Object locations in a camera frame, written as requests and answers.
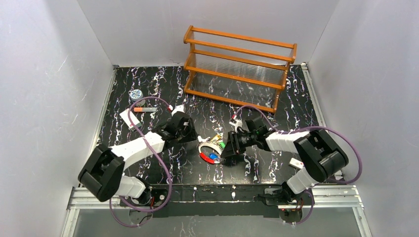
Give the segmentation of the yellow tag key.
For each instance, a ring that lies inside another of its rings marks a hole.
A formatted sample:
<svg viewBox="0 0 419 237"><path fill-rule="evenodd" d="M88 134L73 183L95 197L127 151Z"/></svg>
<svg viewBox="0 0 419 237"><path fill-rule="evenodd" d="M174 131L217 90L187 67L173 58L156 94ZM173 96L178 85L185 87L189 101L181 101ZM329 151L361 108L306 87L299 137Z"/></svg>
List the yellow tag key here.
<svg viewBox="0 0 419 237"><path fill-rule="evenodd" d="M212 142L218 142L222 139L222 136L220 136L219 134L215 135L214 137L212 137L211 141Z"/></svg>

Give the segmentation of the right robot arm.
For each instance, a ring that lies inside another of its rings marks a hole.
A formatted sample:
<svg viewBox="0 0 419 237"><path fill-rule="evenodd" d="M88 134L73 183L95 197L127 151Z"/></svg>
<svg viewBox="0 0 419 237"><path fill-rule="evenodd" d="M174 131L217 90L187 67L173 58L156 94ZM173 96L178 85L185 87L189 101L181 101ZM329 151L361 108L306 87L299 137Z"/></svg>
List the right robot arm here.
<svg viewBox="0 0 419 237"><path fill-rule="evenodd" d="M347 154L325 129L308 132L280 134L268 129L260 118L245 121L247 129L237 125L229 131L221 153L222 159L243 154L248 147L273 152L284 151L298 154L303 168L287 181L272 196L291 201L305 190L325 182L349 163Z"/></svg>

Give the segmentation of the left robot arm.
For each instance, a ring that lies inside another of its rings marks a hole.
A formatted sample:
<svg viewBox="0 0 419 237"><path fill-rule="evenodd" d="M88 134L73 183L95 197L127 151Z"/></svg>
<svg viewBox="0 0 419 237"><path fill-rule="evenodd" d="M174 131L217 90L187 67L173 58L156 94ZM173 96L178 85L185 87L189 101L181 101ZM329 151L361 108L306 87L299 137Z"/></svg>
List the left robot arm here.
<svg viewBox="0 0 419 237"><path fill-rule="evenodd" d="M113 147L97 145L81 169L78 181L100 202L123 196L147 205L152 199L150 185L142 178L128 177L123 172L148 156L177 144L196 141L197 137L192 118L184 112L175 112L167 122L144 137Z"/></svg>

